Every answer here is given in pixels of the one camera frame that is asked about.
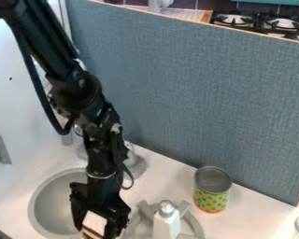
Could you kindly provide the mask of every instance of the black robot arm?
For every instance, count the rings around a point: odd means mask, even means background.
[[[107,220],[105,239],[121,234],[131,209],[120,190],[127,158],[120,117],[104,97],[97,77],[84,71],[78,54],[46,0],[0,0],[0,19],[11,28],[35,86],[37,96],[58,134],[68,134],[74,124],[84,132],[88,153],[88,183],[72,183],[72,216],[78,230],[87,211]],[[37,75],[34,57],[52,85],[47,98]],[[64,127],[54,110],[68,119]]]

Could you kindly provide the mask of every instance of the sink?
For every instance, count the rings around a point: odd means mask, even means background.
[[[45,180],[33,194],[28,216],[34,229],[49,239],[79,239],[69,201],[72,182],[86,183],[83,168],[62,171]]]

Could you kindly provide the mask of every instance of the countertop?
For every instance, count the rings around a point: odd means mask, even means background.
[[[192,201],[195,168],[138,146],[135,146],[135,153],[142,156],[149,167],[131,190],[121,192],[122,199],[132,209],[143,199],[149,204],[163,199],[175,204],[185,200],[192,204],[191,212],[202,224],[207,239],[299,238],[294,229],[294,222],[299,217],[298,208],[234,184],[228,208],[223,213],[204,213]],[[1,198],[0,230],[13,239],[44,238],[27,217],[32,194],[50,176],[85,164],[72,148],[60,148],[52,157],[37,160],[28,169],[28,174]]]

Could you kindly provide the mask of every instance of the green can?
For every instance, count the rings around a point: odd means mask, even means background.
[[[205,166],[195,173],[193,199],[197,207],[207,213],[226,209],[232,179],[226,171],[215,166]]]

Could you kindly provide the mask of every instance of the gray partition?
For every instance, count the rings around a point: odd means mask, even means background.
[[[299,44],[88,1],[68,8],[81,58],[133,142],[297,204]]]

